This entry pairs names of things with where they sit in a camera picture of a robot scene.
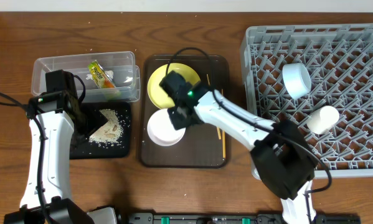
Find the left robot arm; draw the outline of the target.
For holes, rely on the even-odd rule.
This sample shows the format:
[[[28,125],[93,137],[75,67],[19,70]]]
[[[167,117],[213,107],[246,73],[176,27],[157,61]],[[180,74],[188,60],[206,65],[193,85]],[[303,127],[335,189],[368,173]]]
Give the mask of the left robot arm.
[[[46,92],[24,107],[32,134],[29,176],[19,211],[5,215],[5,223],[118,221],[111,206],[85,212],[71,199],[70,149],[107,122],[99,110],[82,108],[75,77],[64,70],[46,73]]]

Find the light blue bowl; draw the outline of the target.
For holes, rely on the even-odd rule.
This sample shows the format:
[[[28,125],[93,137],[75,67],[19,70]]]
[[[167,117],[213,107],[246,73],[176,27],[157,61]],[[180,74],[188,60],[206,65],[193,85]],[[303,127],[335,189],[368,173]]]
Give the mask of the light blue bowl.
[[[302,63],[283,66],[283,83],[292,99],[297,100],[311,91],[311,79],[307,68]]]

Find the yellow plate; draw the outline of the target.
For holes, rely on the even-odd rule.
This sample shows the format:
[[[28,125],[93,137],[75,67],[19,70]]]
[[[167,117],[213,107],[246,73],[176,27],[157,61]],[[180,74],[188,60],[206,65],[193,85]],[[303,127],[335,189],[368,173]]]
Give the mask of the yellow plate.
[[[162,65],[157,68],[148,80],[148,96],[152,103],[159,109],[172,108],[174,106],[173,100],[165,93],[159,86],[159,83],[165,76],[167,65]],[[188,65],[182,63],[172,63],[169,66],[169,71],[179,73],[187,82],[195,85],[201,79],[197,72]]]

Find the white bowl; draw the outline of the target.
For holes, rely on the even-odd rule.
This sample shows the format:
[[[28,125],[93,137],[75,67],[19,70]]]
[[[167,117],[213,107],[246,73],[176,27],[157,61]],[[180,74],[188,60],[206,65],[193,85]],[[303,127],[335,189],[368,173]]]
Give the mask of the white bowl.
[[[161,109],[154,112],[147,124],[148,136],[159,146],[173,146],[184,136],[186,129],[175,130],[170,120],[168,110]]]

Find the pile of rice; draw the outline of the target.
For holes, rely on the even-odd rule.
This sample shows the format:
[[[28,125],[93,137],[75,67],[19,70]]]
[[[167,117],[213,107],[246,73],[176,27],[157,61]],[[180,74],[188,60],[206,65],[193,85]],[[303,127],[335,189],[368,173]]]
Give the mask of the pile of rice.
[[[95,131],[88,141],[103,147],[118,145],[120,143],[118,140],[123,135],[123,127],[117,117],[118,113],[111,109],[102,109],[100,113],[107,119],[107,122]]]

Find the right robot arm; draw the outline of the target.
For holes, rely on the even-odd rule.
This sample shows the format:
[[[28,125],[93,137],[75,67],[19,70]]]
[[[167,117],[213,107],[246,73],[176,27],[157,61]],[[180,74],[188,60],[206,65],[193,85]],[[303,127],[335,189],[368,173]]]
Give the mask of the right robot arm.
[[[222,129],[248,149],[252,171],[281,199],[284,221],[314,221],[310,195],[318,162],[294,123],[255,116],[215,88],[201,82],[193,85],[175,71],[165,75],[159,86],[175,103],[168,109],[175,129],[194,124]]]

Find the white cup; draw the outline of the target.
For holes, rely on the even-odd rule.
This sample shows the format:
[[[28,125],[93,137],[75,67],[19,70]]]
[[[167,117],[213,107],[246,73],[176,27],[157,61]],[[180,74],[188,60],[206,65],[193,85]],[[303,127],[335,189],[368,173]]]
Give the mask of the white cup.
[[[306,122],[308,129],[315,134],[324,134],[339,120],[340,114],[333,106],[323,106],[312,112]]]

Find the wooden chopstick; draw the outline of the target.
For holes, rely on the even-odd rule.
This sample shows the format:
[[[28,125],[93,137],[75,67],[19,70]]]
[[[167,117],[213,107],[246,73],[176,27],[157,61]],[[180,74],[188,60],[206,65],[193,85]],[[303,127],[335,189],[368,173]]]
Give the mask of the wooden chopstick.
[[[207,79],[207,84],[210,86],[210,79],[209,79],[209,74],[208,73],[206,74],[206,79]],[[222,140],[222,135],[221,135],[220,128],[218,128],[218,127],[216,127],[216,128],[217,128],[218,139]]]
[[[222,158],[223,160],[226,159],[226,140],[225,140],[225,131],[224,130],[221,130],[221,134],[222,134],[222,137],[221,137],[221,140],[222,140]]]

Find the green snack wrapper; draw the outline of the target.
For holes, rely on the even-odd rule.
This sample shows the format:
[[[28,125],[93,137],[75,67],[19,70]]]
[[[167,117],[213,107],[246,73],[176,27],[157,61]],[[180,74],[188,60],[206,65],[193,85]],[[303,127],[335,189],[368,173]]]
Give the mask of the green snack wrapper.
[[[116,88],[112,78],[110,78],[95,60],[88,65],[90,77],[101,90],[107,100],[114,100],[121,96],[120,91]]]

